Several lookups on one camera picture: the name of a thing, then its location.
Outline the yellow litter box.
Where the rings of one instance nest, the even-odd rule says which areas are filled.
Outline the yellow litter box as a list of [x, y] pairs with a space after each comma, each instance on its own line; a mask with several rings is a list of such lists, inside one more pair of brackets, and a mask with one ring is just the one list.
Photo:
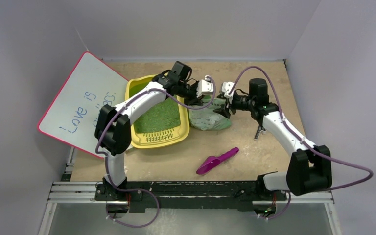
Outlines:
[[168, 98], [141, 115], [131, 126], [131, 145], [160, 148], [183, 141], [189, 134], [188, 111]]

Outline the magenta plastic litter scoop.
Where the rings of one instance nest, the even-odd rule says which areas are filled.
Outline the magenta plastic litter scoop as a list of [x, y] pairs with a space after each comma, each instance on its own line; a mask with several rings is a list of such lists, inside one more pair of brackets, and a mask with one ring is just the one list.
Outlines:
[[238, 147], [234, 147], [231, 150], [227, 151], [226, 153], [223, 153], [219, 156], [208, 156], [204, 162], [198, 167], [196, 170], [197, 175], [205, 175], [212, 169], [216, 168], [220, 164], [222, 164], [224, 161], [228, 160], [229, 158], [233, 157], [239, 152]]

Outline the black ruler strip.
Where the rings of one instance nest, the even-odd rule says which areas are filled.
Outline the black ruler strip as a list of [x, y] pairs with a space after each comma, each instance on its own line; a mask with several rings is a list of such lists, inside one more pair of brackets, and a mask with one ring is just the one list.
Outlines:
[[263, 126], [260, 125], [257, 128], [257, 131], [256, 131], [256, 133], [254, 135], [254, 140], [257, 141], [259, 139], [260, 135], [261, 134], [265, 134], [265, 132], [266, 132], [266, 129]]

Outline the green cat litter bag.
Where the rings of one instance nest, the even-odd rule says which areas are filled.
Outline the green cat litter bag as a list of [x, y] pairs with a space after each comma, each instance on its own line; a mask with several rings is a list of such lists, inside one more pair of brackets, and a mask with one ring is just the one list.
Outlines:
[[224, 99], [215, 98], [209, 106], [200, 110], [188, 110], [190, 125], [202, 131], [220, 131], [230, 128], [230, 119], [215, 113], [214, 110], [225, 104]]

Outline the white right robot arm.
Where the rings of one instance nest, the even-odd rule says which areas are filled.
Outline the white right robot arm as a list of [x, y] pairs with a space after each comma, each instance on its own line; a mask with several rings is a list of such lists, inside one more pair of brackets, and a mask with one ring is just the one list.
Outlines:
[[286, 172], [271, 172], [258, 176], [256, 195], [267, 199], [274, 191], [289, 191], [296, 196], [315, 191], [324, 191], [332, 185], [331, 162], [325, 145], [316, 145], [305, 137], [287, 120], [277, 104], [270, 102], [268, 86], [264, 79], [249, 81], [249, 91], [239, 95], [233, 82], [222, 84], [218, 98], [225, 103], [214, 112], [230, 118], [236, 111], [249, 111], [252, 119], [261, 128], [270, 132], [290, 156]]

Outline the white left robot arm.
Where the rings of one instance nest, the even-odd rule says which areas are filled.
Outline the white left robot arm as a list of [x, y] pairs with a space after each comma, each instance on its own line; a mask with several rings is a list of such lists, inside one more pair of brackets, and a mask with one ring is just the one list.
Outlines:
[[116, 105], [104, 105], [99, 112], [94, 136], [95, 152], [104, 155], [106, 174], [103, 183], [114, 200], [125, 197], [127, 177], [124, 172], [124, 153], [131, 144], [133, 123], [155, 105], [176, 96], [199, 100], [198, 84], [188, 84], [192, 68], [176, 61], [173, 67], [155, 75], [138, 93]]

